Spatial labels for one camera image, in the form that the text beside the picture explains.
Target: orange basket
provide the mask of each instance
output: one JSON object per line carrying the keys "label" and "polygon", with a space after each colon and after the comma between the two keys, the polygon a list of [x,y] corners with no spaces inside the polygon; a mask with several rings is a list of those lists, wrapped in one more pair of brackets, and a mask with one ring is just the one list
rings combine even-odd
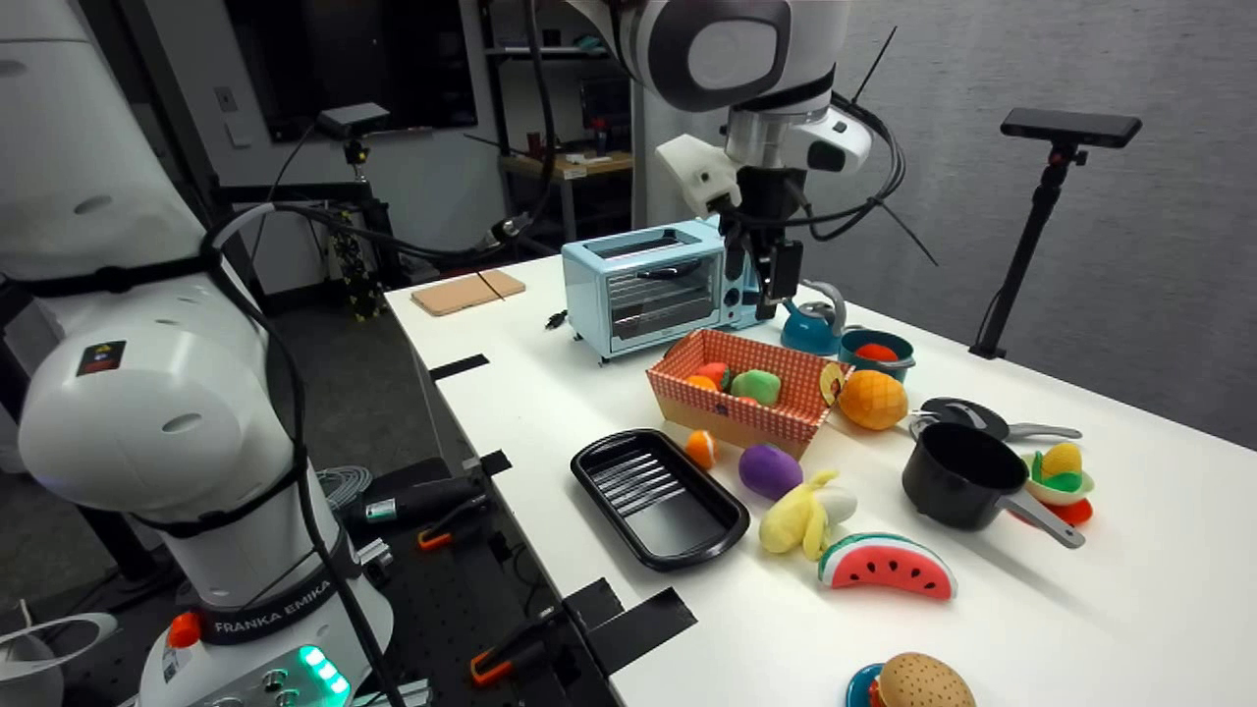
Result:
{"label": "orange basket", "polygon": [[[779,409],[689,386],[689,377],[703,362],[728,362],[733,372],[740,369],[779,372],[781,377]],[[819,424],[824,411],[820,369],[824,369],[820,358],[808,358],[796,348],[761,346],[761,341],[732,338],[718,329],[694,329],[647,369],[647,383],[661,411],[685,428],[707,428],[712,436],[733,448],[779,444],[790,456],[801,456],[819,436]]]}

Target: wooden board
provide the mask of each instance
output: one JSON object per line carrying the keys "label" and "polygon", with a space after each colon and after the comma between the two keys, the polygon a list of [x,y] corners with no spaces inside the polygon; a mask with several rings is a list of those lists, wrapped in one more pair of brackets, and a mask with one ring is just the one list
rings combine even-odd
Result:
{"label": "wooden board", "polygon": [[470,274],[411,292],[410,299],[417,305],[426,305],[431,320],[443,320],[443,314],[470,311],[470,305],[482,305],[496,299],[511,299],[520,292],[523,292],[523,282],[511,280],[506,273],[470,273]]}

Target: floor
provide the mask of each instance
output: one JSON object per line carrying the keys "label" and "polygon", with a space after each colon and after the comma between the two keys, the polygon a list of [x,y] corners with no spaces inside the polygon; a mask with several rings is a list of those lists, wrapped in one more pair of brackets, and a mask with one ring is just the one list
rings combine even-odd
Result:
{"label": "floor", "polygon": [[[394,321],[355,321],[339,305],[310,305],[284,320],[284,341],[308,383],[308,436],[318,466],[394,472],[436,456],[410,341]],[[97,597],[115,561],[70,504],[30,479],[0,477],[0,519],[0,634],[17,626],[21,600],[30,600],[30,608],[60,604],[63,614]],[[85,671],[104,671],[115,684],[135,677],[138,665],[131,656],[142,656],[161,617],[170,614],[153,608],[153,617],[131,620],[123,642],[111,642],[94,665],[84,660]]]}

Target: gray floor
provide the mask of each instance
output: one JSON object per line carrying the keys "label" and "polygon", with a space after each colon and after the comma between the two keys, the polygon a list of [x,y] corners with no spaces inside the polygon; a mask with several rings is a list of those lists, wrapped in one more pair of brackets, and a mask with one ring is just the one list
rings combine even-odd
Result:
{"label": "gray floor", "polygon": [[[355,321],[335,305],[284,320],[284,338],[308,383],[308,436],[318,466],[394,472],[436,456],[426,398],[410,377],[410,341],[394,321]],[[43,486],[0,477],[0,608],[21,597],[75,595],[111,557],[80,512]]]}

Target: black tray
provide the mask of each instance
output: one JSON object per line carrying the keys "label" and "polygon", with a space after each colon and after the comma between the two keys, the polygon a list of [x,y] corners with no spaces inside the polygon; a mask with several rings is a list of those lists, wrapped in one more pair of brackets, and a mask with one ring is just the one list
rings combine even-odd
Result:
{"label": "black tray", "polygon": [[583,448],[572,477],[637,557],[661,572],[728,555],[749,524],[732,490],[651,428]]}

